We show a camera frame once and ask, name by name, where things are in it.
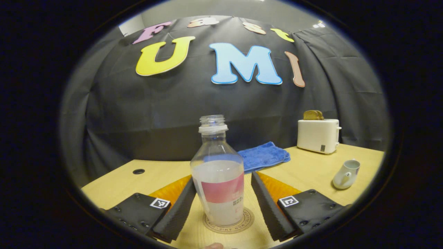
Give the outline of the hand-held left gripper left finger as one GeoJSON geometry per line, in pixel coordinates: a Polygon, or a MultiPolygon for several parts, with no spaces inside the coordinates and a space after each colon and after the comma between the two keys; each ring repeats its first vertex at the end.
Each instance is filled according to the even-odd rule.
{"type": "Polygon", "coordinates": [[[101,211],[140,234],[171,243],[183,229],[195,194],[192,176],[188,175],[151,194],[134,193],[101,211]]]}

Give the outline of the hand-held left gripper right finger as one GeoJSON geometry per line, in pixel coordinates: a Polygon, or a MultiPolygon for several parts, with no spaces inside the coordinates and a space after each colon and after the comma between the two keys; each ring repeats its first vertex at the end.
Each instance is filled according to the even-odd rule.
{"type": "Polygon", "coordinates": [[[308,233],[350,208],[315,189],[299,191],[257,171],[251,173],[251,186],[274,241],[308,233]]]}

